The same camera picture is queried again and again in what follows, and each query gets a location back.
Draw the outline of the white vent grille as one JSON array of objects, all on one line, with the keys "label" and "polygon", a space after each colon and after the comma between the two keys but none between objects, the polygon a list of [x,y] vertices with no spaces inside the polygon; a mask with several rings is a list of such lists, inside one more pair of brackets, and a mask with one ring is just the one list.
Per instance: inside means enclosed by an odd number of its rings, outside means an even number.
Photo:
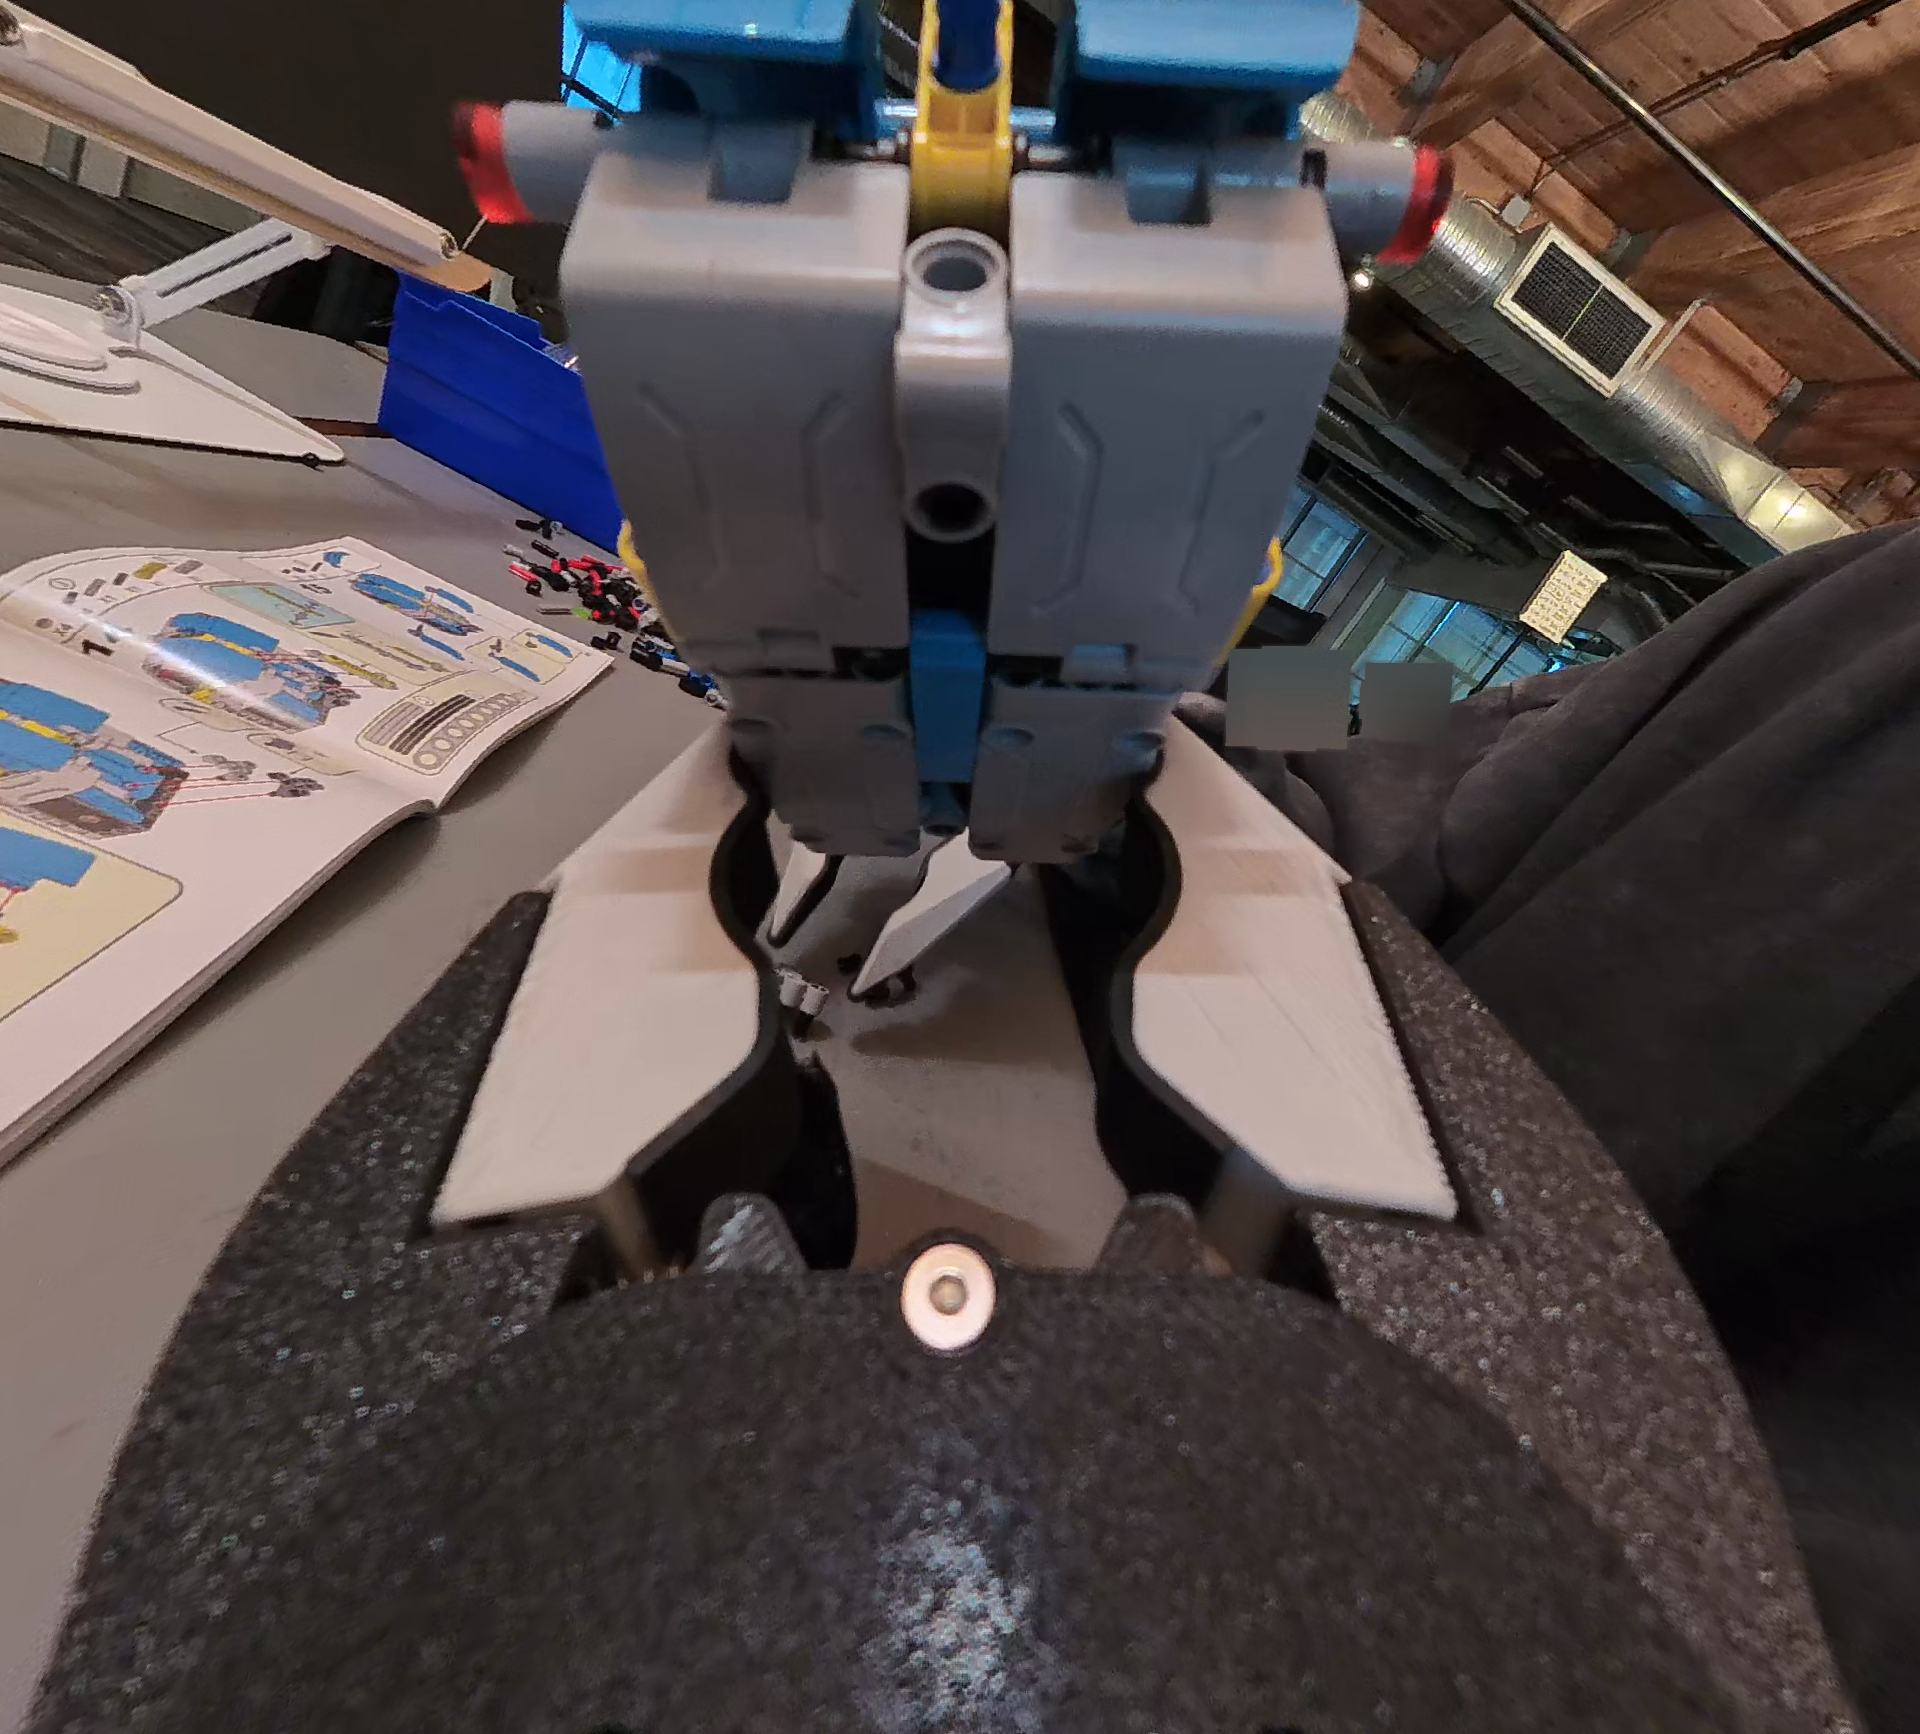
[{"label": "white vent grille", "polygon": [[1551,223],[1519,236],[1494,311],[1608,400],[1668,331],[1653,305]]}]

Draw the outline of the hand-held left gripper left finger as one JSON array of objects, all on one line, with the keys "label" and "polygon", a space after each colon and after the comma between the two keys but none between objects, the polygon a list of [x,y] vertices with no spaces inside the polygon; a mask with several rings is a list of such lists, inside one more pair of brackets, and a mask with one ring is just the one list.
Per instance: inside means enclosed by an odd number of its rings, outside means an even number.
[{"label": "hand-held left gripper left finger", "polygon": [[713,721],[554,874],[429,1208],[438,1233],[583,1213],[640,1274],[781,1163],[781,1021],[756,934],[766,800]]}]

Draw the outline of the blue grey toy robot model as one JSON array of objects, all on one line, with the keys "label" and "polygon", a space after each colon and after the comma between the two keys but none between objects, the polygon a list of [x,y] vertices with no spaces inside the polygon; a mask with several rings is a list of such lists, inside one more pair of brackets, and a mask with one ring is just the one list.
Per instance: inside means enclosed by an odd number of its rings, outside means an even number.
[{"label": "blue grey toy robot model", "polygon": [[1299,471],[1347,266],[1454,167],[1310,137],[1349,0],[1067,0],[1018,160],[1011,0],[924,0],[886,157],[878,0],[568,0],[634,114],[459,105],[559,299],[665,627],[825,858],[1072,862],[1210,686]]}]

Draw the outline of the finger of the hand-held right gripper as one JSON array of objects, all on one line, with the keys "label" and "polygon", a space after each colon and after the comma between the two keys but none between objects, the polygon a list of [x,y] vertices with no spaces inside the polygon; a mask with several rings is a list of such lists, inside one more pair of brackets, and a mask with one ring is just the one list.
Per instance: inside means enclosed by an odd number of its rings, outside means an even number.
[{"label": "finger of the hand-held right gripper", "polygon": [[836,858],[813,848],[789,848],[773,901],[768,910],[762,943],[768,949],[783,947],[804,921],[822,904],[836,880]]},{"label": "finger of the hand-held right gripper", "polygon": [[975,851],[930,851],[913,891],[883,919],[848,998],[874,1001],[886,982],[917,959],[967,916],[991,901],[1013,878],[1013,864]]}]

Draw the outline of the paned window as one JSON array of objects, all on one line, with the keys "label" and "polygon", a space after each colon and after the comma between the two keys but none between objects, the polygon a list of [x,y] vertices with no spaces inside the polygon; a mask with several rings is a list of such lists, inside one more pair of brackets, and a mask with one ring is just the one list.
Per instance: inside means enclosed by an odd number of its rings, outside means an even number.
[{"label": "paned window", "polygon": [[644,67],[589,38],[568,5],[559,19],[559,101],[611,119],[640,112]]}]

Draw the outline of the open instruction booklet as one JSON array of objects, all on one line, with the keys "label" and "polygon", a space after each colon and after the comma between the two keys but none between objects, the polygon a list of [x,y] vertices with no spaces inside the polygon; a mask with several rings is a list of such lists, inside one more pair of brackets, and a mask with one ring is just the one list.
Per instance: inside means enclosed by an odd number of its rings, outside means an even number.
[{"label": "open instruction booklet", "polygon": [[610,661],[352,538],[2,581],[2,1156]]}]

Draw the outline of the grey desk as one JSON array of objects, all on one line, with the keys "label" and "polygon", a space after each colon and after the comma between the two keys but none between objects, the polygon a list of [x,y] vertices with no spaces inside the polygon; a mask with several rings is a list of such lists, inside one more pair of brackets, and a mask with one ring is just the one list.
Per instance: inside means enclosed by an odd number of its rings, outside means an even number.
[{"label": "grey desk", "polygon": [[[515,598],[521,507],[381,438],[330,469],[4,432],[4,570],[146,540],[360,535],[465,594]],[[708,726],[617,664],[324,884],[81,1108],[4,1169],[2,1711],[19,1730],[124,1429],[206,1265],[347,1076],[512,893],[535,888]],[[927,1227],[1031,1265],[1092,1262],[1124,1203],[1044,934],[1013,882],[899,1006],[919,1069],[830,1043],[861,1263]]]}]

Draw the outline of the silver air duct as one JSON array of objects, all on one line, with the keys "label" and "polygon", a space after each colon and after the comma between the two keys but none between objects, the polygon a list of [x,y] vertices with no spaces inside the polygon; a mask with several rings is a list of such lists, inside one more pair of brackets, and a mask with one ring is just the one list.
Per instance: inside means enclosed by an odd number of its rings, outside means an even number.
[{"label": "silver air duct", "polygon": [[1373,255],[1363,264],[1560,430],[1634,475],[1735,560],[1763,564],[1855,532],[1668,368],[1669,323],[1614,397],[1592,392],[1509,325],[1494,298],[1513,269],[1522,236],[1536,229],[1513,232],[1482,203],[1451,199],[1416,257]]}]

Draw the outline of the pile of small brick parts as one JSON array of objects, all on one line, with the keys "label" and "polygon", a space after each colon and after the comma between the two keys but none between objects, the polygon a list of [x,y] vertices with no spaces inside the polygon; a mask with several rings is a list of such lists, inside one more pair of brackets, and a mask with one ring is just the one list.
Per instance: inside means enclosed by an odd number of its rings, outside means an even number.
[{"label": "pile of small brick parts", "polygon": [[641,567],[561,549],[564,528],[551,517],[518,516],[513,528],[520,540],[503,545],[502,557],[544,617],[571,622],[595,651],[671,682],[710,710],[725,710],[715,679],[692,666],[668,634]]}]

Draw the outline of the white desk lamp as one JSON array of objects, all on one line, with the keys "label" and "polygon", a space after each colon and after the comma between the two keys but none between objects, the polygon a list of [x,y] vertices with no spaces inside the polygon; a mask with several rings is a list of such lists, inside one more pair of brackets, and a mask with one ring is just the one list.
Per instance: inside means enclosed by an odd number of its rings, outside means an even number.
[{"label": "white desk lamp", "polygon": [[191,105],[12,1],[2,5],[2,95],[258,214],[194,253],[101,285],[89,305],[6,291],[6,427],[338,467],[332,438],[181,354],[159,325],[336,248],[455,291],[492,282],[438,221]]}]

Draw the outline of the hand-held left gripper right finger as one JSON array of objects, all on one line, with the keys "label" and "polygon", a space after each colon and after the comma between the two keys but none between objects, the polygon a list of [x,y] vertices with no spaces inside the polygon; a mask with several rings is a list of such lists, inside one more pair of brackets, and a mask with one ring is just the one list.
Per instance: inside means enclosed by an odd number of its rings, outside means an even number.
[{"label": "hand-held left gripper right finger", "polygon": [[1141,796],[1166,905],[1116,1037],[1219,1157],[1198,1222],[1266,1274],[1302,1212],[1454,1223],[1460,1199],[1344,899],[1347,874],[1192,732]]}]

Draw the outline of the blue storage bin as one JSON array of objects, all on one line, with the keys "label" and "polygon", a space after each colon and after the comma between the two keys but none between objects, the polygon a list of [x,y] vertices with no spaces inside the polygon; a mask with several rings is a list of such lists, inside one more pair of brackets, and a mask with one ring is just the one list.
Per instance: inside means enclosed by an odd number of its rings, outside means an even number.
[{"label": "blue storage bin", "polygon": [[402,275],[378,425],[528,513],[613,548],[624,516],[586,385],[531,316]]}]

